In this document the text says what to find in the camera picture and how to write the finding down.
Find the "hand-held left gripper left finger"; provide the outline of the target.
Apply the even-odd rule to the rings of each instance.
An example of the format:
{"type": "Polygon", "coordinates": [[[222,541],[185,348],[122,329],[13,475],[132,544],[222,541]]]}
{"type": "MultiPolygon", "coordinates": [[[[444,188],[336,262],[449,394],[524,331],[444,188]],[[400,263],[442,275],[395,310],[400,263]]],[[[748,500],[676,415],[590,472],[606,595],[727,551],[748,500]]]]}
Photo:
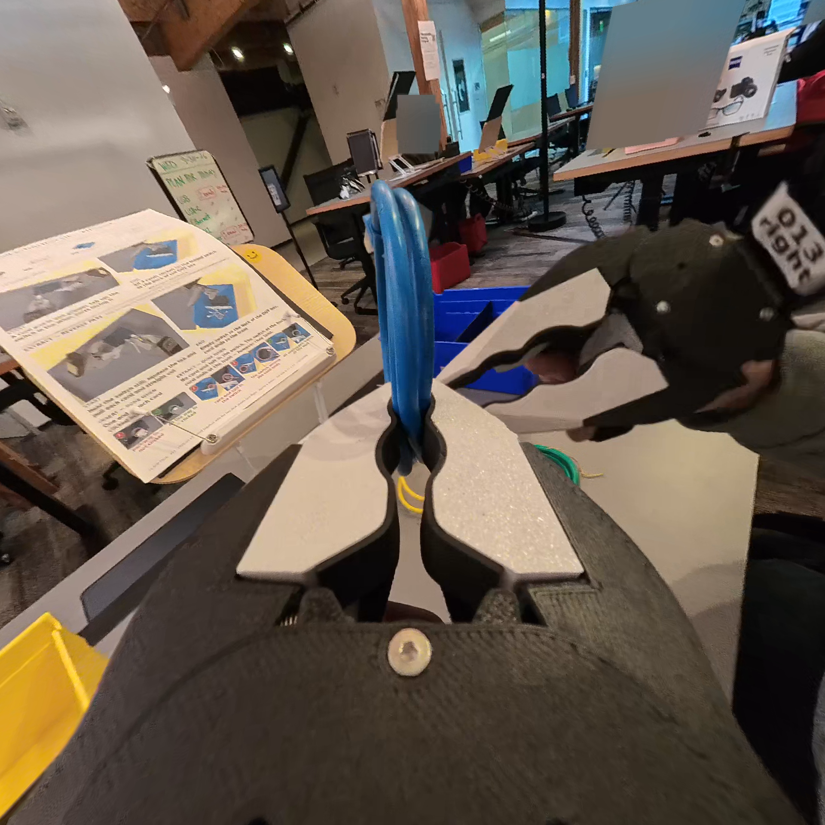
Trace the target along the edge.
{"type": "Polygon", "coordinates": [[[400,555],[400,427],[375,389],[300,446],[236,567],[240,578],[324,587],[359,621],[383,619],[400,555]]]}

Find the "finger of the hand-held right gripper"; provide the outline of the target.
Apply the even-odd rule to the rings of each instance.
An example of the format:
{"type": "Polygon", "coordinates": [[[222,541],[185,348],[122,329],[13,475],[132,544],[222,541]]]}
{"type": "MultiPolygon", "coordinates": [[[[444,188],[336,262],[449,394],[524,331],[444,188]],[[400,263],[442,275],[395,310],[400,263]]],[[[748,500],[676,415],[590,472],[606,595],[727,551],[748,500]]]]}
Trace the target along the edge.
{"type": "Polygon", "coordinates": [[[668,388],[657,363],[625,347],[597,356],[580,377],[537,385],[525,396],[486,411],[511,431],[529,435],[585,427],[586,421],[668,388]]]}
{"type": "Polygon", "coordinates": [[[474,338],[438,379],[467,387],[489,370],[525,366],[545,351],[577,355],[607,315],[611,287],[592,269],[512,305],[474,338]]]}

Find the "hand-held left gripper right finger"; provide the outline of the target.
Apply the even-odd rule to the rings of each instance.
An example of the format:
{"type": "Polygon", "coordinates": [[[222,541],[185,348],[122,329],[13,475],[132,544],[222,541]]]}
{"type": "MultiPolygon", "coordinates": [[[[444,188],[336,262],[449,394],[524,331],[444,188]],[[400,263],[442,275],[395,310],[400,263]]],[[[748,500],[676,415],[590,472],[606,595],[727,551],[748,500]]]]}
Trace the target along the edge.
{"type": "Polygon", "coordinates": [[[524,600],[528,587],[583,580],[525,447],[498,418],[437,381],[422,436],[422,563],[452,621],[470,621],[492,590],[524,600]]]}

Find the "blue plastic bin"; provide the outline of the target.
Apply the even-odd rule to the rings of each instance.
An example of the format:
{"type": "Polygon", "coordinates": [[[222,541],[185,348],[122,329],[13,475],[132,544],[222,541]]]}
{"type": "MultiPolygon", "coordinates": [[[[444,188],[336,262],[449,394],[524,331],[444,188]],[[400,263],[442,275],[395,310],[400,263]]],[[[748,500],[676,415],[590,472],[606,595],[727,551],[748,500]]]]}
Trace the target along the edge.
{"type": "MultiPolygon", "coordinates": [[[[525,285],[447,290],[434,299],[434,376],[440,372],[494,320],[517,302],[525,285]]],[[[497,372],[490,369],[466,389],[521,396],[538,384],[526,367],[497,372]]]]}

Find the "yellow plastic bin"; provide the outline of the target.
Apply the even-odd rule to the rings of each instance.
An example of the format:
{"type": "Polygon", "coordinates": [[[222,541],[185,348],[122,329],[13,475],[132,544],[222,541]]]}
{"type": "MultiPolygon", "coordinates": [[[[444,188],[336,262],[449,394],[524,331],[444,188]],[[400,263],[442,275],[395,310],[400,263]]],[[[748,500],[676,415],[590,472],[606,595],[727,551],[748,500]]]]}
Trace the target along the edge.
{"type": "Polygon", "coordinates": [[[86,714],[108,658],[50,613],[1,652],[1,814],[57,758],[86,714]]]}

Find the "person's right forearm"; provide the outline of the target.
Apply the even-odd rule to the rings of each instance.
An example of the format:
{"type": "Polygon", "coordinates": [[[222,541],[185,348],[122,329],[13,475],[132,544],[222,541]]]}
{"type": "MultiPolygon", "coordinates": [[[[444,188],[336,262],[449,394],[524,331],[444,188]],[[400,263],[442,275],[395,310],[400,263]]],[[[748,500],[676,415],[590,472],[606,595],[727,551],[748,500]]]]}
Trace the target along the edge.
{"type": "Polygon", "coordinates": [[[709,409],[680,420],[697,431],[720,432],[761,457],[823,476],[823,302],[795,317],[770,382],[742,407],[709,409]]]}

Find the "person's right hand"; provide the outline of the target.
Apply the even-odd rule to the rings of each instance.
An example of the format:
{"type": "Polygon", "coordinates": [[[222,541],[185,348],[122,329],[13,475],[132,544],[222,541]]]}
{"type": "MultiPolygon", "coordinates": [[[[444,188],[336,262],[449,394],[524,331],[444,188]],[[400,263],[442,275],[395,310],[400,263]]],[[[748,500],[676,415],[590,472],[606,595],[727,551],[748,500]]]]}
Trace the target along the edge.
{"type": "Polygon", "coordinates": [[[542,351],[528,359],[525,367],[543,385],[563,385],[580,376],[578,359],[564,352],[542,351]]]}

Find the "black pole stand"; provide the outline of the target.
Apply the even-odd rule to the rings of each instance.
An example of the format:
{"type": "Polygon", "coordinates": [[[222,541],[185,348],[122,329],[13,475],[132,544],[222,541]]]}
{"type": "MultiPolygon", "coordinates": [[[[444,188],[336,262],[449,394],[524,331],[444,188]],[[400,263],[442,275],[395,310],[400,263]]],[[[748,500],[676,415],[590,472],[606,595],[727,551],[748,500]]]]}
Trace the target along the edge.
{"type": "Polygon", "coordinates": [[[535,234],[560,229],[566,223],[566,213],[550,210],[550,162],[549,162],[549,114],[547,85],[547,7],[539,1],[539,51],[540,51],[540,93],[541,93],[541,133],[539,139],[539,184],[541,208],[537,216],[528,220],[528,229],[535,234]]]}

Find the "wooden office desk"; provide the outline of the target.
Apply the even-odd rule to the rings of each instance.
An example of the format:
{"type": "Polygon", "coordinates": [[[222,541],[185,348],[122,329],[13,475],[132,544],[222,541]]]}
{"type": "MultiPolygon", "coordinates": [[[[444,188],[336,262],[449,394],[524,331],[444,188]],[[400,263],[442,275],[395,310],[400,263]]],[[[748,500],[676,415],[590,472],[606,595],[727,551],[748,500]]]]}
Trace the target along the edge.
{"type": "Polygon", "coordinates": [[[327,257],[340,261],[337,247],[344,246],[344,257],[352,257],[361,265],[361,278],[338,297],[344,308],[356,316],[377,315],[376,263],[374,253],[366,246],[370,238],[367,219],[389,201],[389,193],[407,192],[418,202],[419,209],[429,208],[426,197],[433,198],[447,186],[458,183],[461,174],[470,170],[471,161],[470,152],[441,158],[389,180],[374,180],[352,196],[327,198],[308,209],[307,216],[318,230],[327,257]]]}
{"type": "Polygon", "coordinates": [[[656,230],[662,206],[662,187],[669,174],[687,172],[711,161],[721,162],[723,177],[735,168],[742,150],[772,146],[789,139],[795,125],[737,133],[731,137],[711,132],[684,139],[672,146],[628,155],[624,150],[585,152],[553,174],[556,182],[573,181],[574,194],[603,191],[609,184],[637,180],[642,185],[635,223],[656,230]]]}

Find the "white printed sign card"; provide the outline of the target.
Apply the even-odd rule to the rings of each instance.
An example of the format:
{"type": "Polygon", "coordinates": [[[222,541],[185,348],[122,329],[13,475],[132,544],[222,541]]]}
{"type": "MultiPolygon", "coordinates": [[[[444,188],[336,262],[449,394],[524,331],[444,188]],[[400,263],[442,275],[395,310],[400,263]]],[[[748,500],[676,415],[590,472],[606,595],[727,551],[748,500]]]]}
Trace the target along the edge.
{"type": "Polygon", "coordinates": [[[711,102],[707,129],[767,115],[792,31],[785,29],[731,46],[711,102]]]}

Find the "black computer monitor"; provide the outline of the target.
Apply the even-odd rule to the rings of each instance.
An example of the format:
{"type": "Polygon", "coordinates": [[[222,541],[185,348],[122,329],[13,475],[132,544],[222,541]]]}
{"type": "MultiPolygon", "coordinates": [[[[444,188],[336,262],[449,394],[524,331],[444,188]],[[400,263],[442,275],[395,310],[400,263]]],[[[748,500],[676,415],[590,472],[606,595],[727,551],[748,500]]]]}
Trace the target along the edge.
{"type": "Polygon", "coordinates": [[[371,129],[360,129],[346,135],[352,164],[359,177],[375,176],[383,169],[376,134],[371,129]]]}

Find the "laminated instruction sheet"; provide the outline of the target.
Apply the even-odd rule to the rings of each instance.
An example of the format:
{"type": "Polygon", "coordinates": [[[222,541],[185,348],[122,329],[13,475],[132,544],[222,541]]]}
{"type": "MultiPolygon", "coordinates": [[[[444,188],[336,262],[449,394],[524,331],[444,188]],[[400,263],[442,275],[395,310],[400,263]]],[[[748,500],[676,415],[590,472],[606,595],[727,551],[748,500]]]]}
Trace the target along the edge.
{"type": "Polygon", "coordinates": [[[231,246],[157,211],[6,251],[1,271],[2,349],[142,482],[334,357],[231,246]]]}

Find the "whiteboard with scribbles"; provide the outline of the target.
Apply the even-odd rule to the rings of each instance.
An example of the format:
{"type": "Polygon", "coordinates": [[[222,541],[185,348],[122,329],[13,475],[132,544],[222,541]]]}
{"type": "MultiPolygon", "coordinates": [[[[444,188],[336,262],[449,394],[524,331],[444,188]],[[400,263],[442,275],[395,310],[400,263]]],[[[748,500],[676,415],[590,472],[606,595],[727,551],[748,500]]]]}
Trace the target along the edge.
{"type": "Polygon", "coordinates": [[[206,150],[151,157],[147,166],[178,217],[224,244],[254,242],[254,233],[219,163],[206,150]]]}

